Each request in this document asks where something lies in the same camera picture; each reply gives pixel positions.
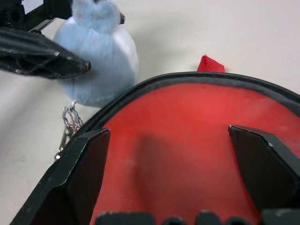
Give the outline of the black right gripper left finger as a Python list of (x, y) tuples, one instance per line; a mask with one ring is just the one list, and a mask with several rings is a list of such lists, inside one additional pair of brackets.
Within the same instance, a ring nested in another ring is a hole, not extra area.
[(109, 141), (107, 128), (77, 137), (48, 168), (10, 225), (89, 225)]

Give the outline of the light blue plush charm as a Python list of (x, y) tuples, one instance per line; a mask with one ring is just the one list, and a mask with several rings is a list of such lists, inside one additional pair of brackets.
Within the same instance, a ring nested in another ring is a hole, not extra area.
[(88, 72), (60, 80), (76, 103), (102, 108), (136, 85), (137, 50), (121, 20), (113, 0), (73, 0), (72, 16), (56, 32), (54, 41), (91, 64)]

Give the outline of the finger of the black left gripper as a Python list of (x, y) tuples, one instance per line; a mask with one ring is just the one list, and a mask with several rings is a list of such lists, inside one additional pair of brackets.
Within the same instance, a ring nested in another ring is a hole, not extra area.
[(90, 69), (89, 61), (41, 33), (0, 28), (0, 70), (46, 79), (67, 79)]

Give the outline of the red and black zip pouch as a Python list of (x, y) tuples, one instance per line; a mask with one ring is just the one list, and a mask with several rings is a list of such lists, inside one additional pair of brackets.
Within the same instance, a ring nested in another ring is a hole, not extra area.
[[(126, 94), (124, 94), (122, 97), (109, 103), (106, 107), (104, 107), (103, 109), (98, 111), (95, 115), (93, 115), (88, 121), (86, 121), (86, 123), (82, 127), (81, 131), (88, 132), (88, 131), (92, 131), (94, 129), (106, 127), (105, 123), (107, 121), (109, 121), (118, 111), (120, 111), (123, 107), (125, 107), (132, 101), (136, 100), (137, 98), (141, 97), (142, 95), (147, 94), (154, 90), (158, 90), (163, 87), (167, 87), (167, 86), (175, 85), (175, 84), (181, 84), (181, 83), (213, 84), (213, 85), (253, 90), (253, 91), (261, 93), (261, 94), (275, 100), (276, 102), (280, 103), (285, 108), (287, 108), (289, 111), (294, 113), (296, 116), (300, 117), (300, 96), (290, 90), (287, 90), (287, 89), (281, 87), (281, 86), (275, 85), (273, 83), (270, 83), (270, 82), (267, 82), (264, 80), (249, 77), (249, 76), (242, 76), (242, 75), (235, 75), (235, 74), (228, 74), (228, 73), (183, 72), (183, 73), (172, 73), (172, 74), (166, 74), (166, 75), (153, 77), (151, 79), (148, 79), (148, 80), (140, 83), (139, 85), (135, 86), (133, 89), (128, 91)], [(300, 209), (293, 209), (293, 208), (258, 210), (259, 221), (257, 224), (260, 223), (261, 214), (267, 210), (278, 210), (279, 212), (296, 210), (298, 217), (295, 220), (295, 225), (300, 225)], [(91, 224), (91, 221), (90, 221), (89, 225), (96, 225), (100, 221), (101, 217), (105, 217), (110, 212), (120, 213), (121, 211), (104, 212), (96, 218), (96, 221), (94, 224)]]

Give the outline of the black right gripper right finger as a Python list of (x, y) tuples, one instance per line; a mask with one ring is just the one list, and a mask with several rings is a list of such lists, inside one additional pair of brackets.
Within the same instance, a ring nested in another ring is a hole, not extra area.
[(238, 125), (228, 133), (255, 207), (300, 209), (300, 158), (275, 134)]

